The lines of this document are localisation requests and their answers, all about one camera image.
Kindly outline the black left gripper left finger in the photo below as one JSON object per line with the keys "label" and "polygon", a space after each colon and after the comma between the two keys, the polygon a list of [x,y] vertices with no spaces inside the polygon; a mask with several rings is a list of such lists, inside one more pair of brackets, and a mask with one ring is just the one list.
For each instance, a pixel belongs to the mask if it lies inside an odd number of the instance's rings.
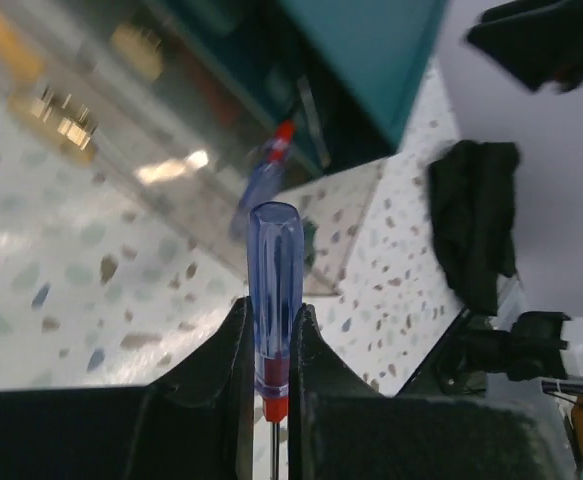
{"label": "black left gripper left finger", "polygon": [[250,302],[145,386],[0,391],[0,479],[250,479]]}

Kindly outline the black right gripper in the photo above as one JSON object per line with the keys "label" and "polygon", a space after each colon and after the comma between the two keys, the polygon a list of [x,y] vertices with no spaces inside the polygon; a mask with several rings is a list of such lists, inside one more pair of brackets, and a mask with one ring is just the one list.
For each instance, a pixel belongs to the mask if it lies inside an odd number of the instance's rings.
{"label": "black right gripper", "polygon": [[484,11],[465,40],[531,92],[583,83],[583,1],[511,1]]}

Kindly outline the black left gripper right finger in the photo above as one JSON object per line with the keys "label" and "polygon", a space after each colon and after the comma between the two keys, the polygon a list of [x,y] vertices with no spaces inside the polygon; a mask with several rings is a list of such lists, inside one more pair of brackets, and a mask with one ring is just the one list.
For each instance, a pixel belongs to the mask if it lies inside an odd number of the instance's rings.
{"label": "black left gripper right finger", "polygon": [[472,396],[388,397],[327,344],[315,309],[290,343],[292,479],[573,479],[565,440],[528,404]]}

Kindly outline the stubby green screwdriver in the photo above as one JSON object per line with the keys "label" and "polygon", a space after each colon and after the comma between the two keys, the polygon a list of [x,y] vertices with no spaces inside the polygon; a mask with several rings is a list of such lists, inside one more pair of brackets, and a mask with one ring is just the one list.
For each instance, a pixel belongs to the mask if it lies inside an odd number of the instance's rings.
{"label": "stubby green screwdriver", "polygon": [[313,268],[316,260],[315,237],[317,226],[308,217],[302,219],[302,226],[304,238],[303,264],[305,273],[308,273]]}

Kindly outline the blue handled screwdriver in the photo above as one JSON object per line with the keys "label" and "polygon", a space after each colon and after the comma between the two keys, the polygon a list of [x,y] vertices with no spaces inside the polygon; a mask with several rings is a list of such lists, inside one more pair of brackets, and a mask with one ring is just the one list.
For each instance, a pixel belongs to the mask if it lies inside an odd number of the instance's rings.
{"label": "blue handled screwdriver", "polygon": [[270,477],[280,477],[281,423],[288,415],[290,341],[302,305],[304,232],[297,209],[267,202],[248,217],[247,266],[254,324],[254,386],[270,424]]}

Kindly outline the teal drawer box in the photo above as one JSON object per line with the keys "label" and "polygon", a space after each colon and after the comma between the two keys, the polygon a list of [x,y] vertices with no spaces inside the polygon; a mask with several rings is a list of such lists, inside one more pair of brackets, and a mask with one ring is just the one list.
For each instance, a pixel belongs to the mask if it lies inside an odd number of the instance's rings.
{"label": "teal drawer box", "polygon": [[312,175],[394,154],[437,39],[442,1],[159,1],[252,112],[292,118]]}

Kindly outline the clear plastic drawer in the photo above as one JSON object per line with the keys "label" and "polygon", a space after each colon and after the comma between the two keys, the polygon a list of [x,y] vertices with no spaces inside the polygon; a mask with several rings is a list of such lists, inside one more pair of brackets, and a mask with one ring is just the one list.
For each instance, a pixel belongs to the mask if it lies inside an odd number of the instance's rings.
{"label": "clear plastic drawer", "polygon": [[[93,161],[237,273],[245,238],[230,224],[279,124],[258,118],[183,39],[159,1],[0,1],[0,78],[7,98],[46,86],[74,95],[98,127]],[[377,184],[374,161],[312,175],[294,137],[282,187],[317,226],[305,292],[340,292],[352,244]]]}

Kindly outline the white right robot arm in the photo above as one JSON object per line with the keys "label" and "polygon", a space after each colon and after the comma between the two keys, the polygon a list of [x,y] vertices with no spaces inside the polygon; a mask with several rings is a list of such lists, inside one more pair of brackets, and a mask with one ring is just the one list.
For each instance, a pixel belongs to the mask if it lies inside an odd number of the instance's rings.
{"label": "white right robot arm", "polygon": [[[466,40],[531,92],[583,83],[583,1],[511,1],[485,11]],[[469,330],[459,343],[469,370],[583,379],[583,317],[527,311],[507,331]]]}

